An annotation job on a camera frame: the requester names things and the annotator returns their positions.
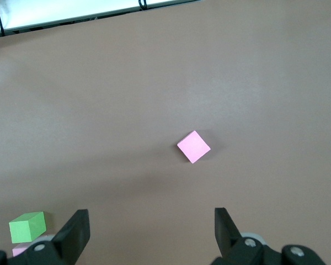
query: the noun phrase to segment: silver screw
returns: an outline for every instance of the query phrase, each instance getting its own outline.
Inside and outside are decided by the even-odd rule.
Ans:
[[[256,247],[255,241],[251,238],[245,239],[245,245],[247,245],[248,247]]]
[[[300,248],[298,248],[298,247],[291,247],[291,252],[294,255],[297,255],[299,257],[303,257],[304,256],[304,252]]]
[[[41,251],[43,248],[45,248],[45,245],[40,244],[40,245],[35,246],[34,251]]]

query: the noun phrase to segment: cube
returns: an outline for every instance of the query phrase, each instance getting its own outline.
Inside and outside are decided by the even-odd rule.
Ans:
[[[191,163],[195,163],[211,150],[196,131],[191,132],[177,145]]]
[[[45,235],[38,237],[36,240],[34,240],[31,243],[20,243],[12,249],[12,254],[14,257],[16,257],[17,255],[20,255],[22,252],[24,252],[31,245],[41,241],[51,241],[53,237],[54,235]]]
[[[23,214],[9,223],[12,243],[32,242],[46,231],[42,211]]]

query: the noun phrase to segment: gray surface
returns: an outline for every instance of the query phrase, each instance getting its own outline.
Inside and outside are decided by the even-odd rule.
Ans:
[[[191,164],[192,130],[212,147]],[[331,264],[331,0],[212,1],[0,38],[8,222],[90,211],[81,264],[209,264],[214,207]]]

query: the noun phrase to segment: toy block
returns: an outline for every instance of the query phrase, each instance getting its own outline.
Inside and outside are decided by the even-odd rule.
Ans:
[[[46,231],[44,213],[23,214],[9,223],[12,243],[32,242]]]
[[[177,145],[191,163],[195,163],[205,153],[211,150],[196,131],[191,132]]]
[[[24,252],[31,245],[41,242],[41,241],[51,241],[53,239],[53,237],[54,237],[54,235],[45,235],[45,236],[38,237],[36,240],[34,240],[31,243],[20,243],[12,249],[12,254],[14,257],[16,257],[17,255],[20,255],[22,252]]]

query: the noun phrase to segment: bright white surface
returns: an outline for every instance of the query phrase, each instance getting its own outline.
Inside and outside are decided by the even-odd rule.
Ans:
[[[149,0],[148,5],[171,2]],[[138,0],[0,0],[0,16],[4,29],[19,29],[59,20],[104,14],[121,9],[138,9]]]

